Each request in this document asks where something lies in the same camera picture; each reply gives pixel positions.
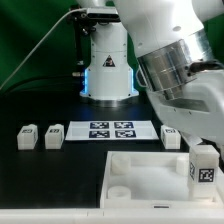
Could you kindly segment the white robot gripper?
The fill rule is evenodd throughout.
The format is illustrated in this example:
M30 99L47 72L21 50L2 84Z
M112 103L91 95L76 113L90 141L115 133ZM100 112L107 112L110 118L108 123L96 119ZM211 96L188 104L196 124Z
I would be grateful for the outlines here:
M224 70L198 73L179 99L150 90L147 95L160 121L181 131L189 147L202 144L201 138L224 145Z

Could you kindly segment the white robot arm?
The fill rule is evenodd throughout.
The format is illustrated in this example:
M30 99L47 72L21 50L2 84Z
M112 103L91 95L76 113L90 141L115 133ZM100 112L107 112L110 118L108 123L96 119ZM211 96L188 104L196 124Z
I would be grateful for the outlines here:
M224 13L224 0L77 1L86 8L114 3L163 124L224 145L224 64L202 24Z

